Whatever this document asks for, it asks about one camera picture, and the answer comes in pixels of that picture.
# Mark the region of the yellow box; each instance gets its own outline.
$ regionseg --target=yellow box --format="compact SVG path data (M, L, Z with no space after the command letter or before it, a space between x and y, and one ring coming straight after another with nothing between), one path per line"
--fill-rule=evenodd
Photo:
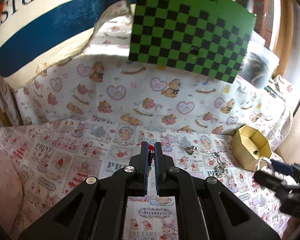
M232 154L244 169L256 171L258 159L262 156L270 159L272 151L268 140L261 132L244 125L232 138ZM260 168L265 165L264 162L261 162Z

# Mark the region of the green board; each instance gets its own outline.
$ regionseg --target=green board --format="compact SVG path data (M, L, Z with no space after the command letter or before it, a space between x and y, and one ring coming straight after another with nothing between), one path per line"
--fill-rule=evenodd
M129 60L232 83L254 25L232 0L137 0Z

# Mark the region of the white wall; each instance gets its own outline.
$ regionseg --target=white wall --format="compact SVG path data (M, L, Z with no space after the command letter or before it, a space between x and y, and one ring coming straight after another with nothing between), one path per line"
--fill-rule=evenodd
M295 30L294 30L294 50L290 61L290 68L285 77L292 85L296 101L294 108L300 101L300 6L295 2Z

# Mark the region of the black square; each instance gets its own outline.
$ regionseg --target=black square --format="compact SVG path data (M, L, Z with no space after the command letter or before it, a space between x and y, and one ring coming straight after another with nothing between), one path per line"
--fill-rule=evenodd
M209 52L208 52L208 55L207 55L207 58L210 59L210 60L214 60L215 55L216 55L216 54L215 54L214 52L209 51Z
M194 64L192 64L192 63L187 63L186 64L186 67L185 67L185 70L187 70L187 71L193 71L193 68L194 68Z
M200 65L200 66L203 66L205 61L206 61L205 58L199 57L199 58L197 58L196 64L197 64L197 65Z
M129 54L129 60L130 61L138 61L138 55L137 53L130 53Z
M157 10L157 8L146 7L145 16L155 16L156 10Z
M139 44L141 41L141 35L137 35L137 34L131 34L131 43L137 43Z
M187 58L188 58L188 54L180 51L178 60L187 61Z
M234 69L234 70L239 70L240 67L241 67L241 64L239 64L238 62L236 62L236 63L234 63L233 69Z
M203 40L201 43L201 48L209 49L210 43L211 43L210 41Z
M168 59L168 63L167 63L168 67L175 67L176 64L177 64L177 61L175 59L171 59L171 58Z
M236 27L236 26L233 26L231 32L232 32L234 35L239 35L239 28Z
M177 12L168 10L167 19L176 21L177 20L177 16L178 16Z
M223 57L223 59L222 59L222 62L221 62L221 64L223 64L223 65L228 65L229 64L229 58L227 58L227 57Z
M229 40L230 39L230 34L231 34L230 31L223 30L222 37L224 37L226 40Z
M235 78L235 77L229 77L229 78L228 78L228 83L231 83L231 84L232 84L232 83L234 82L234 78Z
M226 26L226 21L224 19L218 18L217 26L224 28Z
M153 29L153 27L143 26L143 28L142 28L142 34L143 35L150 35L150 36L152 36L152 29Z
M148 63L157 64L158 63L158 57L149 55Z
M217 50L218 54L224 55L225 52L226 52L226 48L224 48L222 46L218 46L218 50Z
M207 23L207 27L206 27L206 30L213 33L214 32L214 29L215 29L215 25L212 24L212 23Z
M179 41L172 41L171 49L180 50L181 49L181 42Z
M246 41L246 42L249 42L250 41L250 35L249 34L245 34L243 39Z
M188 23L189 25L196 26L196 25L197 25L197 21L198 21L198 18L189 16L189 17L188 17L188 22L187 22L187 23Z
M218 70L219 66L220 66L220 64L218 62L214 62L214 63L212 63L212 67L211 68L214 69L214 70Z
M194 36L202 38L203 35L204 35L204 29L201 29L201 28L196 28L195 29Z
M199 54L199 49L200 48L197 47L197 46L192 46L189 53L192 54L192 55L196 55L197 56Z
M165 29L163 31L163 36L162 37L166 38L166 39L172 39L173 38L173 31Z
M137 0L137 5L147 5L147 0Z
M221 72L218 71L218 72L216 73L215 78L221 80L222 76L223 76L223 73L221 73Z
M215 44L219 44L221 41L221 37L214 34L213 37L212 37L212 42L215 43Z
M243 39L241 39L240 37L238 37L237 40L235 41L235 44L237 44L238 46L242 46Z
M236 54L235 52L232 52L231 59L235 61L235 60L237 60L237 57L238 57L238 54Z
M180 4L179 12L189 14L189 11L190 11L190 6L187 6L185 4Z
M140 52L142 54L149 54L150 46L148 45L140 45Z
M244 48L241 48L239 51L239 55L244 57L244 55L246 55L246 50Z
M230 74L231 74L231 71L232 71L232 68L227 67L227 68L226 68L226 71L225 71L225 74L230 75Z
M160 47L161 46L161 38L152 37L151 38L151 45Z
M165 22L166 22L166 19L155 18L154 19L154 26L163 28Z
M159 0L158 1L158 8L161 9L168 9L169 1L167 0Z
M200 18L200 19L203 19L203 20L208 20L208 18L209 18L209 13L201 10L201 11L200 11L200 14L199 14L199 18Z
M233 50L234 49L234 43L232 41L228 42L227 49L229 49L229 50Z
M184 43L189 43L191 44L193 40L193 36L189 35L189 34L185 34L185 36L183 37L183 42Z
M133 20L133 24L143 25L143 19L144 18L145 18L144 16L135 15L134 20Z
M160 48L160 57L168 57L170 49Z
M178 32L182 32L182 33L185 32L186 24L177 22L175 30L178 31Z
M205 76L208 76L209 75L209 71L210 71L209 68L203 67L202 70L201 70L201 74L205 75Z

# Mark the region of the checkerboard pattern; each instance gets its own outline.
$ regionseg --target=checkerboard pattern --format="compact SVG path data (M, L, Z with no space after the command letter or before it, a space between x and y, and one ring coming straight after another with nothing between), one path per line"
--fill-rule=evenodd
M250 35L216 15L168 0L137 0L129 60L232 83Z

